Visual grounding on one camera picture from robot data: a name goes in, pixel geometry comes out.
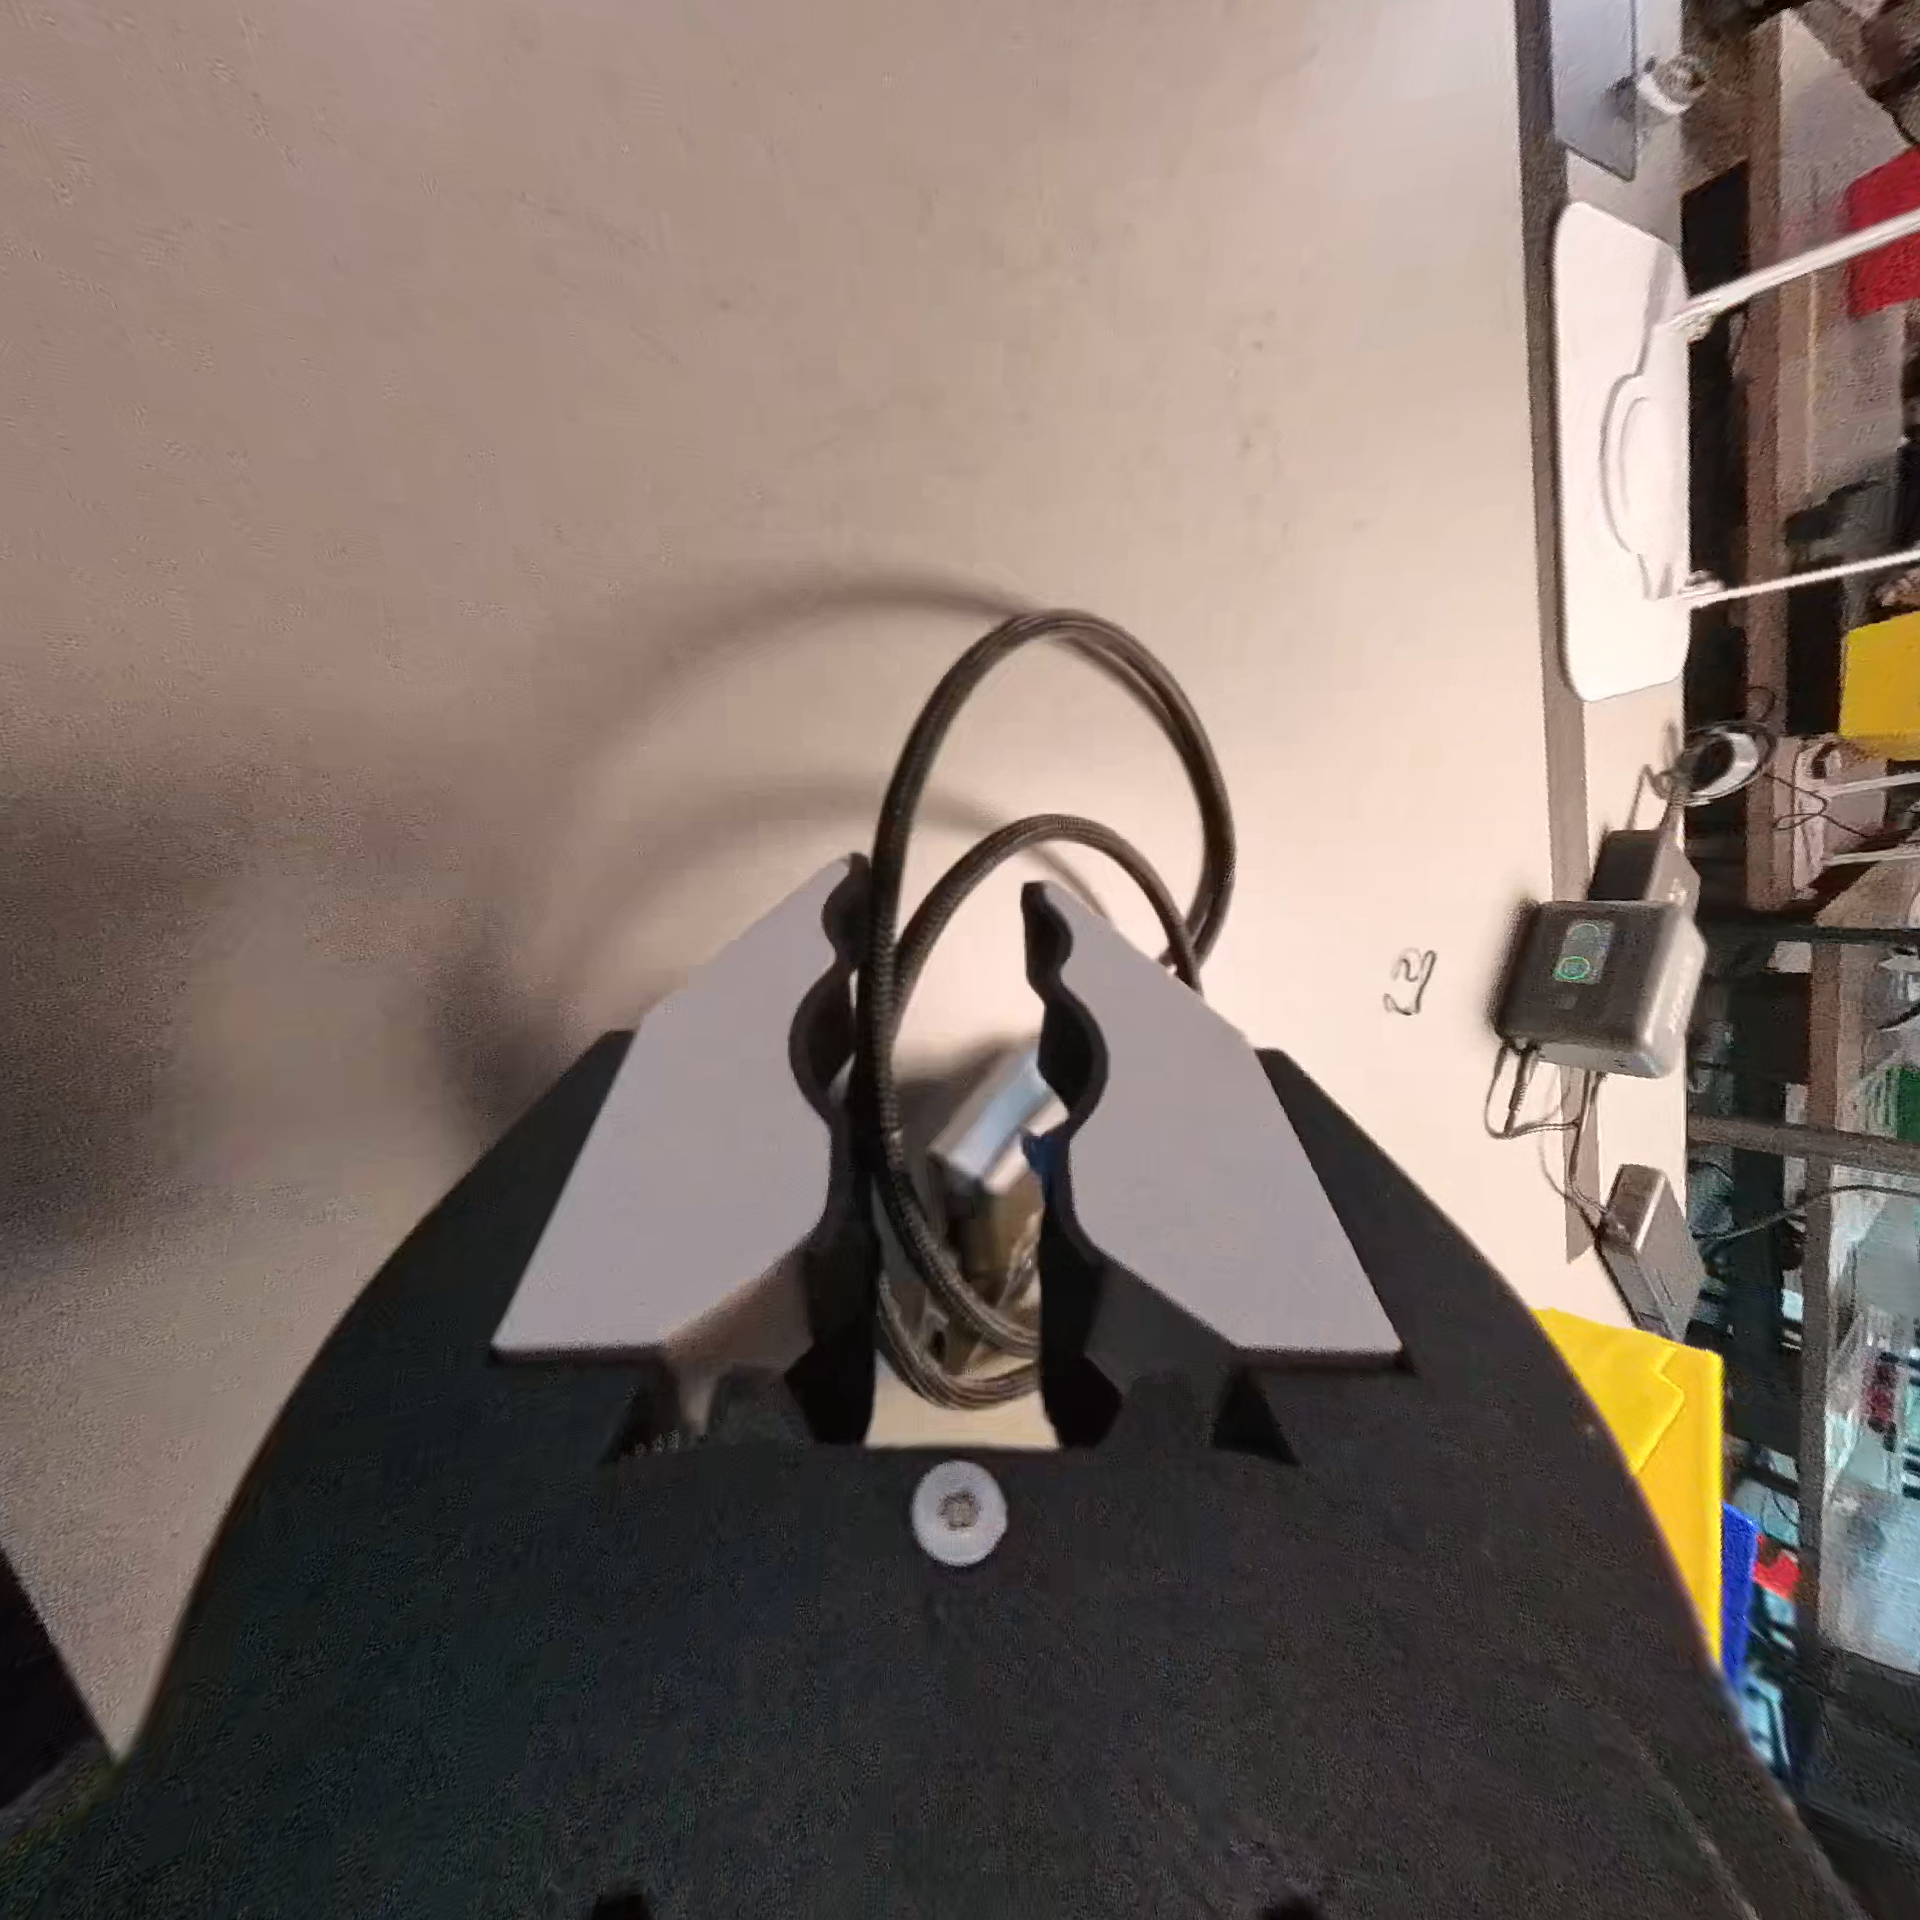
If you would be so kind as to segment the yellow plastic bin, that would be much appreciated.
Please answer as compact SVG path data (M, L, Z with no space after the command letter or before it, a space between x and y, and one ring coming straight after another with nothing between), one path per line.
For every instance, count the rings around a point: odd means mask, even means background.
M1598 1404L1630 1478L1662 1532L1714 1664L1720 1664L1720 1357L1656 1333L1573 1316L1569 1309L1539 1309L1535 1316L1573 1380Z

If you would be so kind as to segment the grey power bank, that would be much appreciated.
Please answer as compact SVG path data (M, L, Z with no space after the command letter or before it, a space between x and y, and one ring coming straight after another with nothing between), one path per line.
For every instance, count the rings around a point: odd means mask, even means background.
M1690 904L1542 900L1502 976L1496 1036L1556 1066L1667 1077L1704 956Z

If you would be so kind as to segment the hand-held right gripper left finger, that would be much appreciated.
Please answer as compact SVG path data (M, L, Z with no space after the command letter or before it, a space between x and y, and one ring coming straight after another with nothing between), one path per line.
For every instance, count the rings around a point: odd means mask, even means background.
M499 1361L635 1361L669 1417L731 1372L812 1420L875 1397L879 1236L851 1121L869 858L839 855L651 1005L492 1328Z

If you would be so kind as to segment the white stand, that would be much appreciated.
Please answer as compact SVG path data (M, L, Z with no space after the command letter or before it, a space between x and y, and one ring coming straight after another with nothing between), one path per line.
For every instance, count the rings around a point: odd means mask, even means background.
M1680 254L1612 211L1556 215L1555 474L1562 658L1582 705L1678 683L1695 611L1871 572L1917 547L1720 584L1690 563L1690 347L1746 302L1917 236L1917 207L1690 294Z

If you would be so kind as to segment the blue plastic bin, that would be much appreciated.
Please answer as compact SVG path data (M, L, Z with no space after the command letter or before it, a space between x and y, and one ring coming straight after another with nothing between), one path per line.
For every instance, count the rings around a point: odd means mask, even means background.
M1755 1585L1761 1527L1739 1506L1720 1506L1720 1591L1716 1591L1716 1645L1728 1688L1739 1688L1750 1642L1750 1603Z

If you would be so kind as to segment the grey flat panel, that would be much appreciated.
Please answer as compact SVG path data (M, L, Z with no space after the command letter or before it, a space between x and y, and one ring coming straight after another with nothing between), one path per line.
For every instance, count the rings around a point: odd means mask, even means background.
M1667 115L1643 79L1680 55L1680 4L1542 4L1548 130L1562 153L1632 181Z

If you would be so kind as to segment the small yellow bin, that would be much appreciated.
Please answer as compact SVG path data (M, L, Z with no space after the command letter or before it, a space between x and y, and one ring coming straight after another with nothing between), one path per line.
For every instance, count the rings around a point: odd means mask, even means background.
M1843 635L1835 734L1869 757L1917 760L1917 611Z

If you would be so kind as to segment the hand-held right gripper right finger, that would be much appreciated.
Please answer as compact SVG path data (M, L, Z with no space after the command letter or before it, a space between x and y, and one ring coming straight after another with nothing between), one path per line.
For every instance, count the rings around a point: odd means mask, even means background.
M1105 1380L1400 1357L1375 1283L1253 1045L1047 881L1021 888L1045 1150L1041 1361Z

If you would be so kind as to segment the grey power adapter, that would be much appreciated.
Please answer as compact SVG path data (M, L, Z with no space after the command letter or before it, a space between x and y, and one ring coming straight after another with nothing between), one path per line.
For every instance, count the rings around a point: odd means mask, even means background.
M1709 1266L1662 1168L1621 1166L1600 1210L1598 1253L1639 1333L1688 1337Z

